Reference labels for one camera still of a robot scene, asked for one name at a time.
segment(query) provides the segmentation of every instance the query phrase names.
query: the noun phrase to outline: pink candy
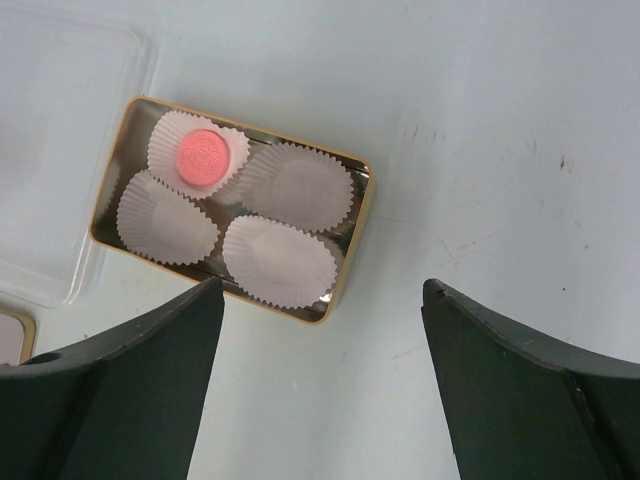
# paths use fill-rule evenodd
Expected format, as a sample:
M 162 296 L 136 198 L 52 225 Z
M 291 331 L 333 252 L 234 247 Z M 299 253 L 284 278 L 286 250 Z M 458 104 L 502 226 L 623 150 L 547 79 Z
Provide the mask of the pink candy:
M 229 169 L 227 143 L 210 130 L 191 132 L 178 148 L 176 168 L 184 181 L 191 185 L 213 185 L 222 180 Z

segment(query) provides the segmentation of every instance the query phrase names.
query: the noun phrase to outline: clear plastic lid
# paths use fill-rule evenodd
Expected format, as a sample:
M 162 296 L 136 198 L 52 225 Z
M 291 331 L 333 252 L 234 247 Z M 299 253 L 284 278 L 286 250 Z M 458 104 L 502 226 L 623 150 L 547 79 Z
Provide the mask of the clear plastic lid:
M 55 307 L 87 268 L 87 227 L 149 52 L 133 32 L 0 8 L 0 290 Z

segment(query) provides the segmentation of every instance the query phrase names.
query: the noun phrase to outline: empty paper cup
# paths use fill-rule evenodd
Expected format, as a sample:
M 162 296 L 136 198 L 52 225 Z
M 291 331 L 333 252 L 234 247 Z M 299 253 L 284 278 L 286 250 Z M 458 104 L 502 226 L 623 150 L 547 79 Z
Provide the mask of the empty paper cup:
M 312 305 L 336 278 L 336 264 L 318 239 L 284 223 L 247 216 L 227 230 L 222 256 L 252 297 L 281 308 Z
M 149 171 L 194 199 L 218 191 L 247 158 L 249 139 L 244 133 L 175 110 L 160 118 L 147 150 Z
M 351 175 L 335 157 L 309 147 L 262 149 L 240 178 L 242 203 L 253 213 L 308 232 L 336 227 L 351 209 Z
M 220 234 L 200 209 L 148 170 L 137 173 L 122 194 L 117 228 L 128 250 L 176 265 L 204 259 Z

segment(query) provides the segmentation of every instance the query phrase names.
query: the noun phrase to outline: gold tin box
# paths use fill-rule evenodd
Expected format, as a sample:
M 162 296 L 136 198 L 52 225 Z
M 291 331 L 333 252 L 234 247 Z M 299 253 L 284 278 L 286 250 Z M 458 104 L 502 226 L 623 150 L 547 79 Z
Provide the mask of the gold tin box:
M 252 145 L 273 145 L 280 142 L 291 142 L 297 145 L 311 146 L 335 156 L 351 173 L 354 185 L 354 199 L 351 212 L 346 220 L 336 229 L 318 235 L 319 238 L 332 242 L 332 246 L 337 246 L 341 255 L 344 256 L 344 261 L 339 259 L 337 262 L 340 270 L 335 286 L 328 294 L 318 299 L 317 302 L 309 307 L 297 309 L 274 308 L 255 300 L 240 289 L 229 275 L 222 261 L 222 235 L 221 240 L 216 244 L 216 248 L 212 254 L 203 261 L 193 265 L 161 265 L 127 251 L 116 229 L 118 202 L 129 180 L 131 180 L 136 173 L 147 168 L 147 146 L 151 132 L 160 117 L 171 110 L 180 110 L 201 115 L 211 119 L 221 127 L 237 128 L 249 137 L 250 144 Z M 222 279 L 225 292 L 235 297 L 269 310 L 278 311 L 302 322 L 318 324 L 327 318 L 329 312 L 335 308 L 340 300 L 351 264 L 356 255 L 356 249 L 364 229 L 366 218 L 369 214 L 373 191 L 374 177 L 371 172 L 371 167 L 367 162 L 359 158 L 318 145 L 311 145 L 301 140 L 286 137 L 259 127 L 216 117 L 204 112 L 194 111 L 161 100 L 148 97 L 135 97 L 129 102 L 122 122 L 120 123 L 120 128 L 114 141 L 111 157 L 102 181 L 102 187 L 98 194 L 96 206 L 94 207 L 89 231 L 93 240 L 105 247 L 118 250 L 128 255 L 134 255 L 141 261 L 151 263 L 158 268 L 181 275 L 195 282 L 213 276 L 219 277 Z M 248 213 L 240 203 L 221 205 L 212 198 L 197 200 L 195 204 L 218 225 L 223 233 L 235 217 Z

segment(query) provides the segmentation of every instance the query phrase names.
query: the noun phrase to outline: white surface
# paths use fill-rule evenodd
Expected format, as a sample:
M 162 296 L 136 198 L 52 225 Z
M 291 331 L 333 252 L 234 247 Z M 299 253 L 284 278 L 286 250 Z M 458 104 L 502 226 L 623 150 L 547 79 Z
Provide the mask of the white surface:
M 637 2 L 91 8 L 164 32 L 152 94 L 358 154 L 378 175 L 325 324 L 228 300 L 191 480 L 456 479 L 420 319 L 428 277 L 640 361 Z M 95 291 L 34 312 L 37 351 L 187 287 L 109 254 Z
M 145 71 L 126 29 L 0 10 L 0 290 L 73 300 L 117 119 Z

